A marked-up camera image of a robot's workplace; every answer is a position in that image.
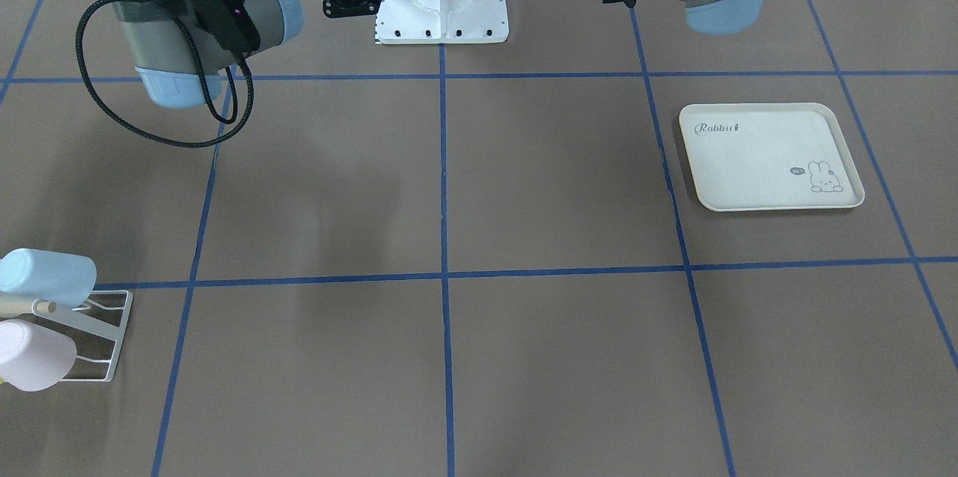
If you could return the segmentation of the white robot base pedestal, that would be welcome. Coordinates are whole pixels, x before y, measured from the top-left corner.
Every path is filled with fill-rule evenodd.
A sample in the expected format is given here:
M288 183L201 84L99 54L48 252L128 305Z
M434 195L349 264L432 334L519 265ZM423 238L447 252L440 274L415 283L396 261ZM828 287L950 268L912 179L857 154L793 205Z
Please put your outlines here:
M506 0L385 0L374 23L380 45L492 44L509 34Z

